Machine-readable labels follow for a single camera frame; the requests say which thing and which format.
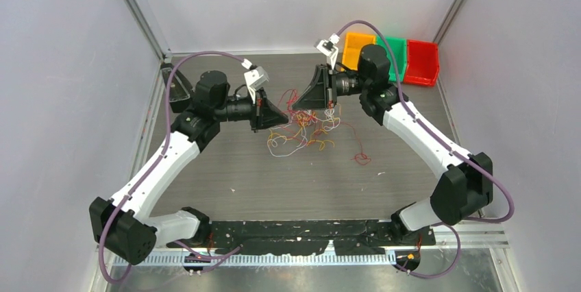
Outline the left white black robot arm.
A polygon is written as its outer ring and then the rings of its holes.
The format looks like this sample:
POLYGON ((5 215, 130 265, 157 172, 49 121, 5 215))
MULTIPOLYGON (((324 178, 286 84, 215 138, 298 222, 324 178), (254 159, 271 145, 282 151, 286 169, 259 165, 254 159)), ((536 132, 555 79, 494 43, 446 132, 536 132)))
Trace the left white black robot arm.
POLYGON ((209 217, 191 207, 171 215, 152 217, 160 196, 179 172, 193 161, 220 132, 220 124, 248 121, 252 131, 288 123, 288 117, 267 98, 269 76, 257 66, 244 73, 247 96, 230 95, 221 71, 206 71, 190 91, 189 105, 170 126, 156 153, 110 199, 96 198, 89 207, 95 240, 131 265, 151 251, 174 241, 195 247, 210 238, 209 217))

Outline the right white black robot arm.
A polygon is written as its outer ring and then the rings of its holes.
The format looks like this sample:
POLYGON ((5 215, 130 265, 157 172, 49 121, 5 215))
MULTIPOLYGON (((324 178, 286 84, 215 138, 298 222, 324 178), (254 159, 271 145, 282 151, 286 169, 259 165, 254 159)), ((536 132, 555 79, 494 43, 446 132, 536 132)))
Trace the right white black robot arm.
POLYGON ((493 168, 491 159, 484 153, 471 154, 425 120, 389 80, 391 62, 385 48, 364 46, 358 68, 342 72, 334 69, 338 55, 335 45, 322 40, 316 48, 326 56, 326 62, 316 66, 293 110, 331 109, 338 97, 358 95, 364 112, 405 141, 438 178, 431 196, 392 214, 395 241, 409 244, 420 229, 436 223, 453 226, 491 203, 493 186, 487 177, 493 168))

